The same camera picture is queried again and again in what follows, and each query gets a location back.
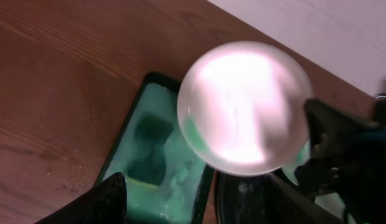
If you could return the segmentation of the white plate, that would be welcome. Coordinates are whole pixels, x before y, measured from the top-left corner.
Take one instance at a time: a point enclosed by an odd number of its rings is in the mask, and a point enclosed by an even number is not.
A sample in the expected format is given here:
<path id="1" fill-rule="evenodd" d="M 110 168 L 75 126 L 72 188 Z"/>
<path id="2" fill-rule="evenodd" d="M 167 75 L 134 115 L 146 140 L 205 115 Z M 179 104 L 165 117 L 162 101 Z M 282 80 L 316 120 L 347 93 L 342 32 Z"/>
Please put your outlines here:
<path id="1" fill-rule="evenodd" d="M 309 139 L 307 73 L 287 53 L 259 42 L 220 45 L 198 58 L 177 97 L 181 133 L 214 169 L 262 175 L 290 163 Z"/>

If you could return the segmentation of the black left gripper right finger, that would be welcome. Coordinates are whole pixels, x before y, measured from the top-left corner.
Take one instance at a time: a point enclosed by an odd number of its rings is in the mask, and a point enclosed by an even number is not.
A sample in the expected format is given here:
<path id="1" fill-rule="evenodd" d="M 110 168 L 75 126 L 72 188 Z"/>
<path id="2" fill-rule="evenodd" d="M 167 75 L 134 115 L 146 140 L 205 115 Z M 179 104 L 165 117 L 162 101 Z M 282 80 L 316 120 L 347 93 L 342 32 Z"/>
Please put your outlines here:
<path id="1" fill-rule="evenodd" d="M 275 224 L 342 224 L 342 220 L 316 205 L 275 174 L 264 183 L 264 214 Z"/>

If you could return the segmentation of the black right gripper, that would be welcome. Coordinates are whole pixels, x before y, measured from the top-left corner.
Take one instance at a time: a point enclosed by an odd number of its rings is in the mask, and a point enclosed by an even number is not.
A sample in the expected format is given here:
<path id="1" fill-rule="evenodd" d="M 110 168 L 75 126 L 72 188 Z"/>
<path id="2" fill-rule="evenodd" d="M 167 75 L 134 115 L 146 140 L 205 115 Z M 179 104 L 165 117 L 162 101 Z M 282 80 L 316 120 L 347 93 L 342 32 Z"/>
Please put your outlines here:
<path id="1" fill-rule="evenodd" d="M 386 223 L 386 93 L 377 95 L 372 119 L 316 99 L 304 110 L 311 153 L 294 172 L 300 191 L 337 193 L 357 223 Z"/>

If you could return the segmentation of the dark green sponge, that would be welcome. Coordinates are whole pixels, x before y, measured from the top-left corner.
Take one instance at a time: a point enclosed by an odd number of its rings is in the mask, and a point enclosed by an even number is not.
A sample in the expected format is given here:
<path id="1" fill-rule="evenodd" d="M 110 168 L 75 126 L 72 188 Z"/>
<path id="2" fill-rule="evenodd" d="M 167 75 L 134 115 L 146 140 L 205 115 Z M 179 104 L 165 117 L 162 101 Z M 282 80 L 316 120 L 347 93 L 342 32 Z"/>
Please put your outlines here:
<path id="1" fill-rule="evenodd" d="M 136 152 L 127 170 L 129 178 L 159 186 L 166 175 L 164 145 L 173 125 L 154 114 L 145 114 L 134 131 Z"/>

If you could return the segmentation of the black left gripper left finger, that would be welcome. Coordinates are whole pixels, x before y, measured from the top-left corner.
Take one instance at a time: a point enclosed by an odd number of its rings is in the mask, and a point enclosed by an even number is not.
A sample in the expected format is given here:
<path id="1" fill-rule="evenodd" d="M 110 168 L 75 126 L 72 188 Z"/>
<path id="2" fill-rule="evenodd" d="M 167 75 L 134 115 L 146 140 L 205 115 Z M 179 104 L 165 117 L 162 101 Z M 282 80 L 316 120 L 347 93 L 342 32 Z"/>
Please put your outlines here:
<path id="1" fill-rule="evenodd" d="M 127 189 L 117 172 L 36 224 L 125 224 Z"/>

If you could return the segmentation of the mint green plate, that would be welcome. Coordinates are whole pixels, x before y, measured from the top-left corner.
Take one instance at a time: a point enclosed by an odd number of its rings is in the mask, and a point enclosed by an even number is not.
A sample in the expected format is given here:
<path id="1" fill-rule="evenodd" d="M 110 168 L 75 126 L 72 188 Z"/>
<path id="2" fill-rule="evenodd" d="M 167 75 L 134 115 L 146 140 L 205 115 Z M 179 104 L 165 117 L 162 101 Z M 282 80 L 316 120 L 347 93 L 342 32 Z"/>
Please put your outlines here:
<path id="1" fill-rule="evenodd" d="M 310 157 L 311 144 L 310 140 L 306 141 L 302 150 L 296 155 L 296 157 L 289 163 L 282 167 L 283 173 L 290 182 L 294 185 L 298 185 L 298 180 L 294 175 L 294 171 L 301 165 L 305 164 Z M 346 205 L 337 193 L 318 196 L 314 199 L 314 203 L 325 209 L 327 212 L 333 214 L 335 217 L 340 218 L 342 221 L 348 224 L 356 224 L 353 216 L 346 210 Z"/>

